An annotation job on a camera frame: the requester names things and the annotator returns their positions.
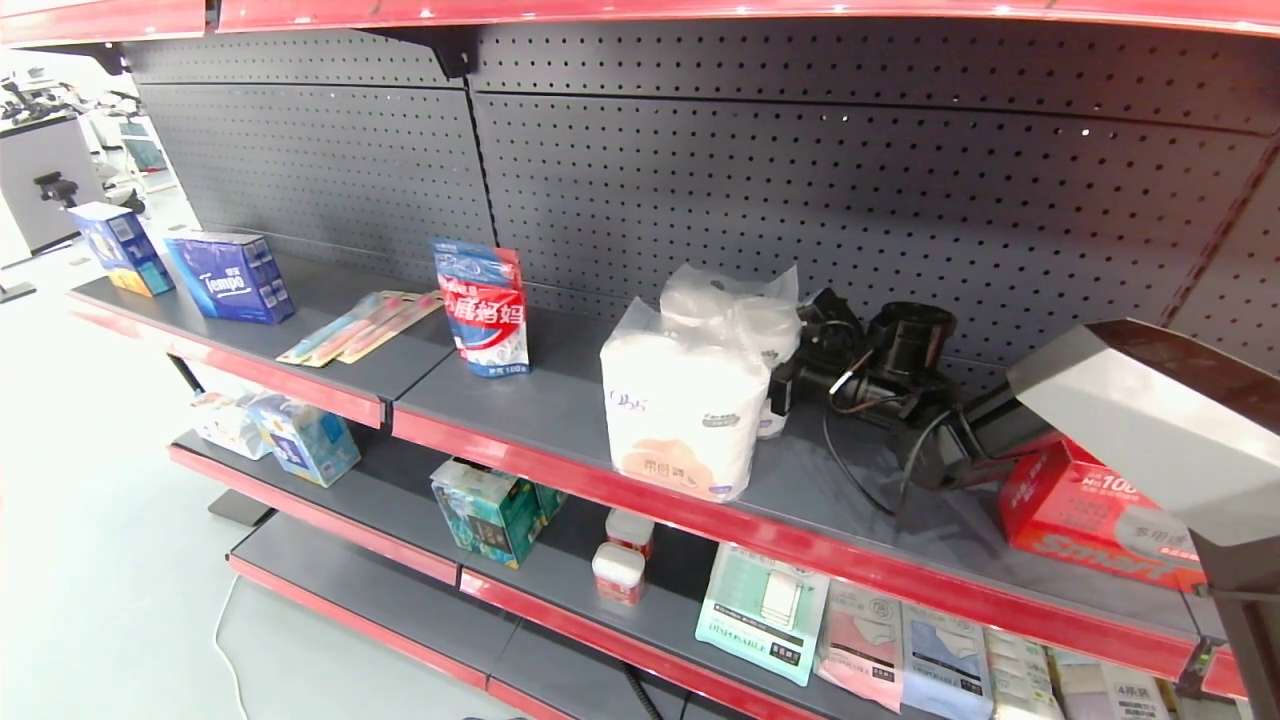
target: display shelf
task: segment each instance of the display shelf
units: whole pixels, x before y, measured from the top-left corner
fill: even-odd
[[[300,368],[275,357],[349,310],[369,292],[424,291],[401,281],[303,260],[276,258],[297,313],[279,325],[205,318],[186,288],[156,297],[118,288],[105,277],[70,292],[72,313],[165,352],[317,405],[369,427],[383,423],[384,400],[399,397],[453,352],[443,311],[434,313],[360,360]],[[170,270],[173,277],[178,277]]]
[[[274,456],[250,460],[188,432],[169,446],[184,468],[259,502],[449,585],[466,556],[431,495],[430,473],[447,455],[374,436],[362,460],[332,487],[285,473]]]
[[[517,619],[288,515],[228,556],[246,578],[485,689]]]
[[[937,17],[1009,18],[1184,27],[1280,33],[1280,10],[1268,0],[385,0],[352,5],[337,0],[225,0],[219,32],[298,27],[389,27],[502,22],[639,20],[740,17]]]
[[[1046,644],[1162,678],[1183,671],[1199,635],[1179,593],[1009,547],[989,488],[913,492],[895,529],[841,477],[814,407],[758,443],[736,502],[614,474],[599,366],[611,331],[531,310],[532,373],[484,379],[445,360],[394,402],[393,433]],[[870,470],[890,461],[884,433],[850,420],[835,420],[832,432],[864,480],[887,492],[893,478]]]
[[[810,676],[808,687],[694,639],[716,543],[658,525],[645,591],[635,606],[595,592],[591,557],[608,507],[570,498],[518,570],[479,553],[463,561],[475,594],[753,717],[892,717],[888,710]],[[932,717],[905,711],[906,717]]]

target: small plastic jar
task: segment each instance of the small plastic jar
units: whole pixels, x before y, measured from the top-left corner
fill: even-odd
[[[595,591],[600,597],[635,605],[644,593],[644,556],[639,552],[614,544],[602,543],[591,559],[591,573],[595,574]]]
[[[653,557],[653,520],[614,507],[604,520],[604,533],[609,542],[630,547],[645,560]]]

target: green box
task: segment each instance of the green box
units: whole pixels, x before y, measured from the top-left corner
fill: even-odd
[[[534,483],[454,457],[431,473],[431,492],[462,550],[518,569],[543,529]]]

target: metal bracket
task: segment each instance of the metal bracket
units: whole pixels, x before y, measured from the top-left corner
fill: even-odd
[[[435,54],[435,63],[448,79],[463,77],[476,67],[480,42],[475,26],[392,27],[361,29],[361,32],[430,47]]]

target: tempo tissue box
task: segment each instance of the tempo tissue box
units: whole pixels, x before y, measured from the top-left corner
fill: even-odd
[[[454,457],[431,473],[431,492],[462,550],[518,569],[543,528],[534,484]]]
[[[982,628],[910,603],[902,605],[906,682],[902,703],[951,720],[991,717],[991,675]]]
[[[721,544],[694,637],[808,687],[831,579]]]
[[[146,296],[173,290],[169,270],[132,210],[106,202],[86,202],[67,211],[76,218],[76,227],[88,240],[111,284]]]
[[[300,478],[329,487],[360,461],[347,421],[328,410],[271,393],[248,411],[280,466]]]
[[[274,325],[293,314],[280,268],[262,236],[191,231],[165,243],[206,318]]]

